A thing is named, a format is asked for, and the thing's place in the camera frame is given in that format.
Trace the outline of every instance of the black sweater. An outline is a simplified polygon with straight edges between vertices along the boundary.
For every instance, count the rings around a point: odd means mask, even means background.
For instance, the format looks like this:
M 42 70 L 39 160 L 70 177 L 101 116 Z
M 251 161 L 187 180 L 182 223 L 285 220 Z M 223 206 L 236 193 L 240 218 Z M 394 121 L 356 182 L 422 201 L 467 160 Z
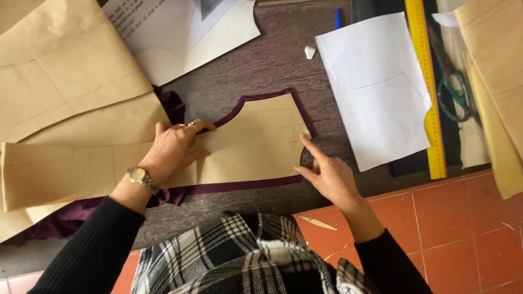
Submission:
M 110 293 L 145 217 L 107 198 L 42 274 L 31 294 Z M 382 293 L 431 293 L 388 230 L 356 244 Z

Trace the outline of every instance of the plaid scarf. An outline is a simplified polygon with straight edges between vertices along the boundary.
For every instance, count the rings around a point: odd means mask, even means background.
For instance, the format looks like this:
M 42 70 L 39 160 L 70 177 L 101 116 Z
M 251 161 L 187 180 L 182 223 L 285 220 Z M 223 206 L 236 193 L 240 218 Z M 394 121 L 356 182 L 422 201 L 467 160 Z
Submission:
M 140 254 L 132 294 L 379 293 L 346 259 L 338 269 L 307 248 L 293 217 L 239 214 L 210 221 Z

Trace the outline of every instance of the person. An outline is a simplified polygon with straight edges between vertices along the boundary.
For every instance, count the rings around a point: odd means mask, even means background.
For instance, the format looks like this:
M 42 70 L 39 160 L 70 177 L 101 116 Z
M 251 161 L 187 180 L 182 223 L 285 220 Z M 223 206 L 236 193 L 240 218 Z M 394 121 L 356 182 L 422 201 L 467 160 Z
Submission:
M 156 139 L 138 165 L 161 185 L 193 161 L 197 132 L 216 127 L 156 125 Z M 337 268 L 308 249 L 295 219 L 227 212 L 158 245 L 143 249 L 132 293 L 431 293 L 407 255 L 356 188 L 352 170 L 305 136 L 312 169 L 295 167 L 345 216 L 365 271 L 341 258 Z M 128 172 L 76 232 L 29 293 L 110 293 L 131 251 L 151 187 Z

